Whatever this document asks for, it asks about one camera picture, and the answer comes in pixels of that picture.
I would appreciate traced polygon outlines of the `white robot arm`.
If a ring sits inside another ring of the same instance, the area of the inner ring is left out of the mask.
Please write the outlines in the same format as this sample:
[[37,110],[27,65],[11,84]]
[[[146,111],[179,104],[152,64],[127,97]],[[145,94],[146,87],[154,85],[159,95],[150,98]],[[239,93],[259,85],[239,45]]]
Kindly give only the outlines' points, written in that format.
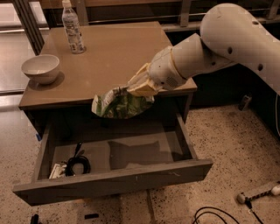
[[203,17],[198,34],[158,52],[128,83],[135,96],[173,90],[198,74],[241,64],[280,94],[280,41],[247,10],[221,3]]

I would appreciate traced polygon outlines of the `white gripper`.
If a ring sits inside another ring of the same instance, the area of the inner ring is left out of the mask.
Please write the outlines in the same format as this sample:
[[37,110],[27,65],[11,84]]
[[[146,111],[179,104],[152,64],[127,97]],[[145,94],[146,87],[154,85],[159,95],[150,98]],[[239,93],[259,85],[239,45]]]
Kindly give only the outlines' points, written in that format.
[[134,96],[153,96],[158,93],[160,87],[165,90],[173,90],[186,84],[178,72],[172,58],[172,47],[167,46],[158,52],[151,63],[145,63],[129,80],[127,91]]

